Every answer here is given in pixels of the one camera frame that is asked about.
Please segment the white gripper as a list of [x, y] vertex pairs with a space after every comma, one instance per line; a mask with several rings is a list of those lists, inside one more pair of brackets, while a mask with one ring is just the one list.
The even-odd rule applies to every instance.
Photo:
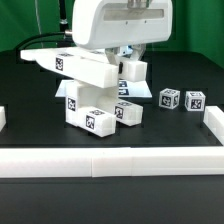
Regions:
[[169, 39], [172, 30], [171, 0], [75, 0], [72, 38], [85, 49], [103, 49], [110, 64], [122, 73], [118, 48], [132, 45], [131, 59], [138, 61], [146, 43]]

